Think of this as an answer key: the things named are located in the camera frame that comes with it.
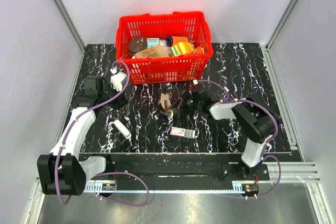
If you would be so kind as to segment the white stapler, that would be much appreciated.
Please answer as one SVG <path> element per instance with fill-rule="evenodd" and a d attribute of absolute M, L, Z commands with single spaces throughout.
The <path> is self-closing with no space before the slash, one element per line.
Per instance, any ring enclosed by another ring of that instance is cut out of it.
<path fill-rule="evenodd" d="M 126 138 L 130 139 L 131 138 L 131 132 L 128 130 L 128 128 L 120 121 L 120 120 L 115 120 L 113 122 L 115 127 L 118 129 L 118 131 Z"/>

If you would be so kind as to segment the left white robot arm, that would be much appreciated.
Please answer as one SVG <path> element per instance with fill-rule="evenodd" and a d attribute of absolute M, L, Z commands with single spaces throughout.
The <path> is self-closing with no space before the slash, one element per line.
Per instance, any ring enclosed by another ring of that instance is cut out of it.
<path fill-rule="evenodd" d="M 112 177 L 114 168 L 102 156 L 80 162 L 80 149 L 100 110 L 108 105 L 118 110 L 127 104 L 124 87 L 127 75 L 113 74 L 110 81 L 102 76 L 89 76 L 85 87 L 72 105 L 68 125 L 49 154 L 37 160 L 41 189 L 45 195 L 79 196 L 86 182 L 96 175 L 101 179 Z"/>

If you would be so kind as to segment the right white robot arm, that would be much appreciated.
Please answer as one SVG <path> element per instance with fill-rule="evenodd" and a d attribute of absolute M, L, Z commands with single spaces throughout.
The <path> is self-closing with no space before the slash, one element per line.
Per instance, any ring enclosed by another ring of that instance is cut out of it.
<path fill-rule="evenodd" d="M 252 95 L 237 101 L 215 101 L 205 88 L 193 88 L 180 99 L 171 103 L 167 94 L 161 95 L 163 113 L 172 118 L 174 114 L 198 112 L 207 119 L 236 119 L 247 136 L 242 154 L 239 175 L 250 180 L 257 175 L 263 160 L 266 144 L 276 137 L 279 130 L 279 115 L 262 98 Z"/>

